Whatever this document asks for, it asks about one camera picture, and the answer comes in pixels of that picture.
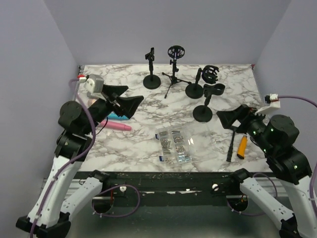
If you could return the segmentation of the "black shock-mount round stand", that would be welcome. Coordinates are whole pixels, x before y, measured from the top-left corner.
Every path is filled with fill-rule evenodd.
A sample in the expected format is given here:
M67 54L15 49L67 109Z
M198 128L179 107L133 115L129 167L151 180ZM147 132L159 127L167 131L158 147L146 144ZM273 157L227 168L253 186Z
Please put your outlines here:
M206 65L199 68L195 77L195 83L189 84L185 89L185 94L191 99L198 99L203 95L203 87L199 84L202 79L206 84L215 84L218 81L219 67L214 65Z

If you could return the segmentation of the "beige microphone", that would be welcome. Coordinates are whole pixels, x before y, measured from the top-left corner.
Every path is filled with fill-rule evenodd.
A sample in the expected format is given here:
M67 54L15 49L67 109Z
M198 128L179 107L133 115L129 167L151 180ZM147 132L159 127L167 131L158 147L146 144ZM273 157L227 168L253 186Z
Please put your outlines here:
M88 100L87 105L90 107L95 102L96 102L96 99L90 99Z

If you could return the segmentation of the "pink microphone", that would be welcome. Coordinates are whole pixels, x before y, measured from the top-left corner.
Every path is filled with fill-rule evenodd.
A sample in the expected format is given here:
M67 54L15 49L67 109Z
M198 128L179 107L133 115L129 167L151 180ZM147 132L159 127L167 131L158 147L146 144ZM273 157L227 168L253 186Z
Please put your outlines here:
M123 123L118 123L118 122L113 122L113 121L102 121L99 126L103 127L105 126L106 128L111 128L111 129L116 129L116 130L122 130L122 131L131 131L132 127L123 124Z

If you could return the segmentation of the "blue microphone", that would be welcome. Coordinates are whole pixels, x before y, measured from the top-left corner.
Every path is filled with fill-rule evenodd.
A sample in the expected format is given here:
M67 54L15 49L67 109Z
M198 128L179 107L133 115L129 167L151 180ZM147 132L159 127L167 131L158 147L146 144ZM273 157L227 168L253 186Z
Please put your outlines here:
M128 117L126 117L126 116L118 116L114 112L110 113L107 117L108 117L108 119L111 119L111 120L129 120Z

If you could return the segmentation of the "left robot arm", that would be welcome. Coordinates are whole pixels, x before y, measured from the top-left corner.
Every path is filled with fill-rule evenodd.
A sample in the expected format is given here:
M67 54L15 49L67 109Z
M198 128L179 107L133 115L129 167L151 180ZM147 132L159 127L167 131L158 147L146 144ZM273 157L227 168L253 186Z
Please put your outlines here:
M16 227L31 238L64 238L71 222L95 195L109 192L109 175L95 170L71 196L66 193L96 140L96 127L115 112L131 118L143 96L122 97L128 86L103 85L101 97L87 107L80 97L62 105L58 124L64 129L56 141L53 165L32 210Z

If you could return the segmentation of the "black clip round stand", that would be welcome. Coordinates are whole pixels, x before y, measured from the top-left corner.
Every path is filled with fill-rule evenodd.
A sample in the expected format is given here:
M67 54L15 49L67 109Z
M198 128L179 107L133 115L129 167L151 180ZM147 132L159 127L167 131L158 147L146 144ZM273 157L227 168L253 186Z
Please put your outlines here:
M203 93L205 102L203 105L199 105L193 110L193 117L198 122L209 122L212 119L212 110L208 107L212 95L221 96L225 90L225 85L221 83L217 83L215 85L207 85L203 86Z

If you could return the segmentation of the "black tripod mic stand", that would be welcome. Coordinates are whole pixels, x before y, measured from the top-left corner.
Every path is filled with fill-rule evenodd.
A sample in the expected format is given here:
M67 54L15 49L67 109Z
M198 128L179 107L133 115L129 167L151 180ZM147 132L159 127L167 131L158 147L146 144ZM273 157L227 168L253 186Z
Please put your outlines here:
M170 57L169 64L172 65L172 75L168 75L168 74L162 72L162 75L167 76L170 80L170 85L169 85L168 90L164 96L165 99L167 98L169 90L173 85L180 83L180 82L185 82L187 84L191 84L190 81L182 80L182 79L179 79L176 77L176 73L179 71L179 69L177 68L177 60L184 57L185 49L180 45L174 45L174 46L171 46L167 50L167 54Z

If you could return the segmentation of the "black round-base mic stand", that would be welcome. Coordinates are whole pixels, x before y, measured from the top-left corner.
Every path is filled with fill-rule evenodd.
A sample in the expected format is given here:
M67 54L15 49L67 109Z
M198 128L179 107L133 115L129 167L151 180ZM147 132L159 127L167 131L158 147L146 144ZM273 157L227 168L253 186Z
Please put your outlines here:
M155 60L154 47L151 47L150 52L145 54L145 59L148 60L150 74L144 78L143 85L147 89L151 89L151 90L157 89L161 85L161 80L157 75L153 74L153 70L154 70L153 61Z

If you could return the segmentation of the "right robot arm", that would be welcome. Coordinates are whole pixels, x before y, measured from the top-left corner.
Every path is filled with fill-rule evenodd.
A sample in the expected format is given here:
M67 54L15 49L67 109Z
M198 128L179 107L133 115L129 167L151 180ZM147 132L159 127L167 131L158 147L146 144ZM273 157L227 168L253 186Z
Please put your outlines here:
M268 124L264 124L264 116L244 104L216 114L225 129L238 121L240 125L236 132L248 134L263 151L269 168L284 187L292 209L278 202L246 169L231 173L220 189L247 195L273 221L280 237L315 238L317 210L313 205L313 173L307 157L293 145L299 135L294 122L287 116L274 115Z

